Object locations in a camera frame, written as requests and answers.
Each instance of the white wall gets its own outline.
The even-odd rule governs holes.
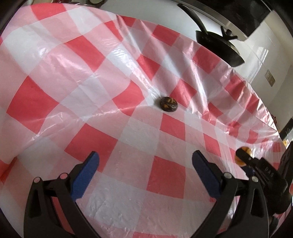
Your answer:
[[[266,22],[262,22],[245,42],[234,41],[233,44],[245,60],[236,71],[251,84],[263,103],[270,105],[291,65],[283,46]],[[273,87],[265,78],[267,70],[275,78]]]
[[[277,118],[279,129],[282,129],[293,116],[293,65],[290,66],[288,74],[277,95],[267,106],[270,113]]]
[[[293,37],[279,15],[272,11],[265,19],[265,23],[274,32],[293,63]]]

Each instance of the red square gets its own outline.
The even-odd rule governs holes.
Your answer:
[[[192,97],[196,93],[197,91],[192,86],[180,79],[173,92],[170,94],[170,97],[174,98],[182,106],[187,108]]]
[[[79,55],[95,72],[105,59],[105,56],[97,50],[83,35],[65,43],[77,55]]]
[[[237,101],[239,96],[242,94],[244,88],[246,88],[245,84],[236,74],[231,77],[230,82],[225,87],[227,92],[235,101]]]
[[[157,25],[152,36],[157,38],[158,40],[166,43],[169,46],[172,46],[180,33],[173,31],[169,28],[166,28],[162,25]]]
[[[279,166],[280,166],[280,163],[273,163],[273,167],[274,167],[276,170],[278,170]]]
[[[141,89],[133,81],[118,96],[113,98],[113,102],[126,115],[131,116],[135,108],[144,100]]]
[[[223,113],[212,103],[209,103],[207,107],[208,110],[203,113],[202,119],[215,125],[216,119]]]
[[[213,153],[214,155],[222,157],[218,141],[215,140],[214,138],[211,138],[210,136],[208,136],[206,134],[204,134],[203,137],[205,140],[206,150],[210,153]]]
[[[7,114],[34,133],[38,133],[47,115],[58,105],[29,76],[13,97]]]
[[[252,94],[245,108],[247,109],[247,111],[253,114],[254,112],[256,112],[258,103],[259,103],[259,98],[255,96],[254,94]]]
[[[117,37],[119,41],[123,40],[123,37],[120,35],[119,30],[115,26],[115,23],[113,21],[108,21],[105,23],[105,25],[109,28],[109,30]]]
[[[10,164],[6,164],[2,160],[0,160],[0,180],[3,184],[5,183],[16,160],[17,157],[15,157]]]
[[[66,11],[63,4],[60,3],[34,4],[31,5],[31,9],[38,20],[42,20]]]
[[[152,235],[152,234],[134,232],[132,238],[177,238],[177,237],[178,236]]]
[[[220,58],[205,47],[200,47],[193,57],[194,62],[208,74],[220,62]]]
[[[128,17],[128,16],[121,16],[121,18],[123,19],[123,21],[125,22],[125,24],[127,26],[132,27],[133,23],[135,22],[135,18],[133,17]]]
[[[233,161],[235,162],[236,151],[234,149],[231,149],[231,148],[229,148],[229,149],[230,149],[231,157],[232,157]]]
[[[223,113],[212,103],[208,104],[208,109],[209,112],[215,117],[218,118],[219,116],[221,116]]]
[[[269,141],[269,138],[264,138],[261,143],[266,143],[267,141]]]
[[[102,172],[116,143],[117,139],[85,124],[66,147],[65,152],[84,162],[92,151],[96,151],[100,156],[98,171]]]
[[[167,114],[163,115],[160,130],[185,141],[185,124]]]
[[[273,145],[272,145],[272,150],[273,150],[273,152],[281,152],[280,142],[274,141]]]
[[[239,134],[239,128],[240,127],[241,127],[241,125],[238,122],[232,121],[227,126],[228,134],[230,136],[234,136],[235,138],[237,138],[237,136]]]
[[[155,156],[147,190],[174,198],[184,197],[185,167]]]
[[[160,68],[160,65],[158,63],[154,62],[153,60],[143,55],[140,55],[140,57],[137,59],[137,62],[141,66],[143,71],[146,73],[146,75],[149,77],[150,80],[153,79],[154,75]]]
[[[248,137],[246,143],[254,144],[257,141],[257,139],[258,139],[258,133],[256,133],[253,130],[249,130],[249,137]]]

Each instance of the screw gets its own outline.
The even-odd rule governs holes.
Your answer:
[[[230,174],[229,172],[225,172],[224,173],[224,177],[227,179],[231,179],[232,178],[232,174]]]
[[[67,173],[63,173],[63,174],[60,175],[61,179],[67,179],[67,177],[68,177]]]
[[[38,183],[38,182],[40,182],[41,181],[41,178],[40,177],[36,177],[35,179],[34,179],[34,183]]]
[[[251,177],[251,180],[252,180],[253,182],[255,182],[255,183],[257,183],[257,182],[258,182],[258,178],[257,178],[257,177],[255,177],[255,176],[252,176],[252,177]]]

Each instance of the white square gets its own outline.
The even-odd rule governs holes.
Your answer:
[[[102,23],[101,20],[86,9],[86,7],[74,8],[67,12],[82,35],[90,32],[93,28]]]
[[[112,50],[107,59],[128,77],[138,68],[137,61],[122,44]]]
[[[71,157],[49,138],[42,138],[23,151],[17,158],[32,177],[47,180],[55,164],[64,157]]]
[[[85,215],[117,228],[134,230],[146,191],[101,174]]]
[[[216,137],[217,137],[216,140],[226,146],[229,146],[228,141],[227,141],[227,134],[224,133],[224,131],[222,131],[218,127],[215,127],[214,129],[215,129],[215,133],[216,133]]]
[[[215,79],[193,64],[195,63],[192,63],[191,67],[196,70],[194,87],[197,90],[197,95],[201,95],[201,97],[207,97],[208,95],[209,99],[211,99],[223,92],[223,85],[219,82],[219,79]]]
[[[124,40],[142,52],[149,40],[149,34],[135,28],[128,28],[128,30],[129,34],[124,37]]]
[[[155,155],[159,134],[160,131],[155,127],[130,118],[119,140],[148,154]]]
[[[14,30],[3,43],[27,74],[30,74],[45,55],[61,44],[39,21]]]
[[[229,105],[226,105],[225,108],[226,110],[221,110],[227,117],[231,118],[234,121],[237,121],[239,119],[239,112],[243,111],[243,107],[241,107],[239,105],[239,102],[236,102],[232,97],[231,97],[231,102],[233,102],[233,104],[231,105],[231,107],[229,108]]]
[[[61,104],[86,122],[99,107],[110,100],[98,76],[93,74],[62,100]]]
[[[258,131],[262,125],[260,124],[260,119],[256,116],[251,115],[250,112],[245,110],[241,116],[242,121],[240,122],[241,126],[246,127],[247,129],[256,129]]]
[[[111,20],[117,19],[117,15],[115,13],[112,13],[110,11],[106,11],[106,13],[108,14],[108,16],[110,17]]]
[[[193,144],[186,142],[185,167],[190,168],[190,169],[194,169],[194,167],[192,165],[192,154],[197,150],[199,150],[202,153],[204,153],[206,151],[206,149],[200,144],[193,145]]]
[[[165,97],[162,92],[160,92],[157,88],[152,87],[148,90],[148,95],[145,97],[145,101],[149,106],[156,105],[157,101],[161,99],[161,97]]]
[[[242,146],[248,146],[251,147],[251,144],[247,144],[246,141],[248,140],[248,131],[247,128],[240,127],[239,133],[237,139],[235,139],[233,136],[231,137],[233,140],[235,140],[235,146],[236,148],[232,148],[234,150],[239,149]]]
[[[5,117],[6,117],[6,111],[2,107],[0,107],[0,131],[2,130]]]
[[[205,203],[183,200],[180,232],[178,237],[191,237],[207,217],[212,207],[213,203],[210,203],[209,201]]]
[[[1,190],[0,207],[12,227],[23,237],[24,208],[19,207],[6,187]]]
[[[190,67],[190,59],[187,59],[182,52],[172,47],[164,57],[161,65],[170,70],[178,78],[182,79],[183,73],[186,71],[187,67]]]
[[[184,112],[184,123],[197,129],[200,132],[203,132],[202,119],[198,115],[192,113],[189,110]]]

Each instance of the blue gripper pad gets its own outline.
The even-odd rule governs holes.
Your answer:
[[[199,150],[192,154],[192,165],[200,177],[205,189],[212,198],[218,199],[220,197],[220,182],[212,172],[209,164],[211,163],[207,161]]]
[[[100,157],[98,153],[92,153],[87,163],[84,165],[80,173],[77,175],[76,179],[72,183],[71,187],[71,198],[73,201],[81,198],[86,191],[93,175],[95,174],[100,163]]]

